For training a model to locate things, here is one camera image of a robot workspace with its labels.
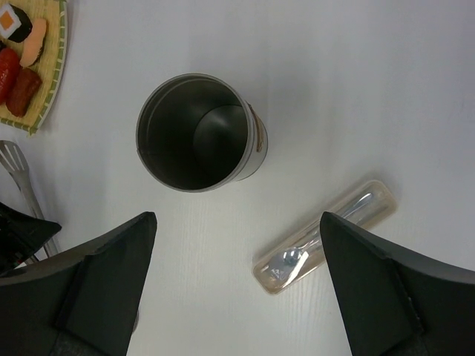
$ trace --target brown meat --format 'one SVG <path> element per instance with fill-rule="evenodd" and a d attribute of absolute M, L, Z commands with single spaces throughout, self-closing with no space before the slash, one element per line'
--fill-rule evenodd
<path fill-rule="evenodd" d="M 31 98 L 36 94 L 42 84 L 42 79 L 30 68 L 22 68 L 16 78 L 13 89 L 7 97 L 8 110 L 17 117 L 27 113 Z"/>

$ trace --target utensil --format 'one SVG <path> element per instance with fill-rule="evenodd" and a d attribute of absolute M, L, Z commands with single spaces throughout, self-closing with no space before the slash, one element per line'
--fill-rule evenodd
<path fill-rule="evenodd" d="M 158 87 L 137 124 L 137 152 L 159 182 L 200 192 L 249 177 L 267 153 L 267 133 L 230 85 L 183 74 Z"/>
<path fill-rule="evenodd" d="M 370 181 L 327 210 L 369 228 L 392 214 L 396 210 L 396 202 L 381 182 Z M 270 294 L 279 293 L 325 261 L 320 216 L 256 264 L 254 276 Z"/>
<path fill-rule="evenodd" d="M 27 201 L 31 214 L 37 219 L 44 219 L 44 215 L 36 199 L 35 192 L 31 186 L 30 169 L 28 163 L 20 147 L 11 141 L 0 141 L 0 163 L 5 167 L 7 172 L 11 175 L 23 197 Z M 58 254 L 58 248 L 53 239 L 50 239 L 44 246 L 46 255 L 48 257 Z"/>

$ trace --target metal bucket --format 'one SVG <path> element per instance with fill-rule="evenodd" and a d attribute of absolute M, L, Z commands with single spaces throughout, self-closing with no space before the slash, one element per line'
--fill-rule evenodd
<path fill-rule="evenodd" d="M 164 185 L 210 191 L 256 172 L 267 153 L 267 132 L 252 106 L 225 82 L 183 74 L 145 102 L 137 151 Z"/>

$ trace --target yellow plate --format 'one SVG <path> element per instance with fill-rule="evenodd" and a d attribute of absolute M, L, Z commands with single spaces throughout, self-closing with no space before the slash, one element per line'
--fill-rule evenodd
<path fill-rule="evenodd" d="M 35 94 L 24 117 L 12 115 L 5 104 L 0 105 L 0 122 L 21 128 L 34 134 L 45 120 L 61 81 L 66 57 L 68 37 L 68 17 L 65 0 L 10 0 L 1 1 L 0 6 L 9 2 L 22 9 L 30 20 L 42 17 L 47 20 L 45 47 L 39 61 L 30 68 L 41 77 L 43 84 Z M 23 43 L 1 39 L 8 47 L 22 57 Z"/>

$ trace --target plate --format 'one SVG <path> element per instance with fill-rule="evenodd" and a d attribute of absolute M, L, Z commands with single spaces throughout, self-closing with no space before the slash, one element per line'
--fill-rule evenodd
<path fill-rule="evenodd" d="M 47 20 L 47 32 L 43 54 L 39 61 L 30 68 L 37 72 L 43 83 L 35 94 L 24 117 L 12 115 L 5 104 L 0 105 L 0 122 L 35 134 L 42 125 L 61 81 L 62 70 L 66 57 L 66 41 L 68 37 L 68 17 L 65 0 L 0 0 L 0 6 L 9 2 L 22 9 L 31 21 L 38 17 Z M 22 56 L 23 43 L 15 43 L 1 39 L 8 47 Z"/>

